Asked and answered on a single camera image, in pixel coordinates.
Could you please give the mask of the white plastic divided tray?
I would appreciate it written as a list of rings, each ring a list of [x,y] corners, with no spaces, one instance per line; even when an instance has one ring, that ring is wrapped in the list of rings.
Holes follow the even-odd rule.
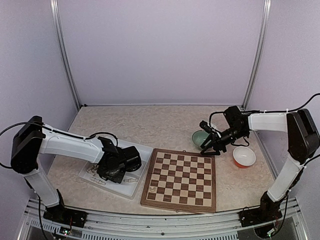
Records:
[[[112,163],[86,163],[78,176],[91,186],[132,200],[147,169],[153,148],[124,140],[112,139],[119,160]]]

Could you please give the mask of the wooden chess board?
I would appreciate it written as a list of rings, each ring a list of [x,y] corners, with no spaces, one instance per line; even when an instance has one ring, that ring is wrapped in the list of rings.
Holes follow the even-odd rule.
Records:
[[[156,192],[150,191],[151,186],[156,187]],[[155,148],[149,160],[140,204],[187,213],[215,213],[215,157]]]

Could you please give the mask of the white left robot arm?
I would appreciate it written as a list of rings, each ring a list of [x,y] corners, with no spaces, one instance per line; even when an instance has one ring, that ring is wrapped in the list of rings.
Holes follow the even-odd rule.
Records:
[[[118,138],[107,138],[108,132],[74,135],[44,124],[37,115],[21,126],[13,138],[10,166],[23,175],[44,204],[43,217],[53,222],[83,227],[87,213],[65,207],[62,194],[52,186],[37,161],[40,154],[85,160],[97,165],[100,178],[118,184],[126,172],[137,171],[142,166],[137,148],[119,147]]]

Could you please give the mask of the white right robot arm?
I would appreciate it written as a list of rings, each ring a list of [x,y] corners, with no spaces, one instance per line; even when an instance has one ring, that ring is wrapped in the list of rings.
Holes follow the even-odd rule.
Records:
[[[292,110],[242,111],[236,105],[221,112],[228,128],[217,130],[211,121],[201,121],[199,126],[208,136],[201,144],[201,155],[219,156],[240,138],[251,132],[275,133],[274,144],[282,149],[283,165],[274,183],[263,193],[259,206],[239,212],[242,227],[262,224],[283,215],[280,205],[298,183],[307,164],[313,161],[320,147],[320,134],[310,111],[299,107]]]

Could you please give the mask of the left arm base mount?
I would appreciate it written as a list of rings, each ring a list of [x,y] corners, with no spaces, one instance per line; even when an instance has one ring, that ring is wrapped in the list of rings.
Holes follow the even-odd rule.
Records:
[[[62,205],[46,207],[43,217],[56,223],[71,227],[84,228],[88,213],[81,210],[67,208]]]

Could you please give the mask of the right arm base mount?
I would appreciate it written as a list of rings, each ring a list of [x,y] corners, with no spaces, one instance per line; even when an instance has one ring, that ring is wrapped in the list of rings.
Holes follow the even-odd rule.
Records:
[[[263,211],[260,207],[251,209],[245,207],[238,213],[238,216],[241,226],[249,227],[280,219],[283,215],[280,209],[276,209],[275,211]]]

